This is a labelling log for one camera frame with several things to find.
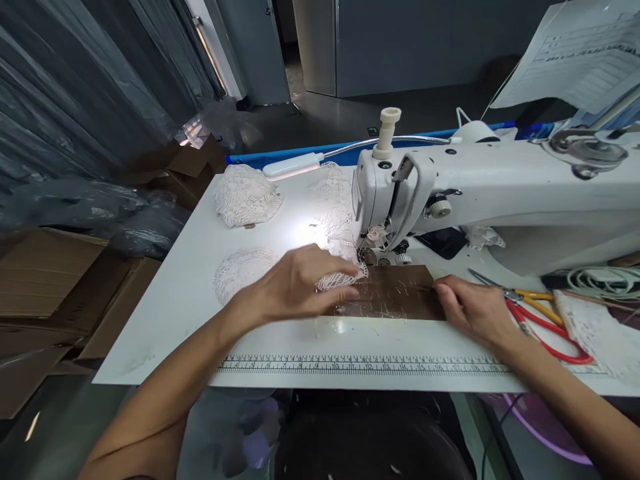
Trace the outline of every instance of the gray curtain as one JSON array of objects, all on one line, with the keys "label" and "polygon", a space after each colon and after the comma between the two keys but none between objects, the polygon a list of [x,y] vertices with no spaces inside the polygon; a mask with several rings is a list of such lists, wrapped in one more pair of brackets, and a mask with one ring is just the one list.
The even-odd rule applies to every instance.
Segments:
[{"label": "gray curtain", "polygon": [[196,39],[183,0],[2,2],[0,191],[164,146],[223,92]]}]

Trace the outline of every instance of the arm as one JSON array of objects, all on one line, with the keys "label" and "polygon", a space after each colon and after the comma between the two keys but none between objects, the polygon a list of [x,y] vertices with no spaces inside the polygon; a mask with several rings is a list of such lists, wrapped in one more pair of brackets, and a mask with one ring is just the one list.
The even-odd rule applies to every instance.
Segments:
[{"label": "arm", "polygon": [[287,252],[258,282],[244,288],[150,374],[102,434],[80,479],[175,478],[187,416],[216,367],[246,332],[270,321],[321,315],[355,298],[353,287],[317,293],[324,275],[355,275],[357,267],[308,245]]},{"label": "arm", "polygon": [[436,282],[447,320],[509,366],[556,414],[606,478],[640,478],[640,428],[511,320],[502,290],[456,277]]}]

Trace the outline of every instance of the brown cutting board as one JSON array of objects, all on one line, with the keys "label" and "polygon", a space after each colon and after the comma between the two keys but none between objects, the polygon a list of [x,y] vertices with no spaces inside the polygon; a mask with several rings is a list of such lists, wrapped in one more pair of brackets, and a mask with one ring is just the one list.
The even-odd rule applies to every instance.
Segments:
[{"label": "brown cutting board", "polygon": [[369,267],[369,277],[355,283],[360,298],[338,305],[327,315],[444,320],[445,314],[424,265]]}]

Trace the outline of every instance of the paper sheet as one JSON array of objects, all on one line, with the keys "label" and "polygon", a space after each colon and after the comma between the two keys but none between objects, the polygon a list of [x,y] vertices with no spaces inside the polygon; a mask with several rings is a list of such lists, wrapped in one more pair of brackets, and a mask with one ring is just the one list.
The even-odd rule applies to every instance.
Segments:
[{"label": "paper sheet", "polygon": [[640,3],[552,5],[491,108],[545,97],[597,113],[640,83]]}]

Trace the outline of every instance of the pink object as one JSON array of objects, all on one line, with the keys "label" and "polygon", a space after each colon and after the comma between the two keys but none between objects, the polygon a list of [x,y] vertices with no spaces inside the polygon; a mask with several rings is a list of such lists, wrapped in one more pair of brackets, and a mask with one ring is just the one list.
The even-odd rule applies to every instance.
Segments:
[{"label": "pink object", "polygon": [[[481,395],[487,403],[506,411],[515,399],[512,394]],[[592,465],[591,460],[562,424],[550,412],[540,397],[533,393],[524,394],[513,408],[513,414],[531,434],[558,455],[582,465]]]}]

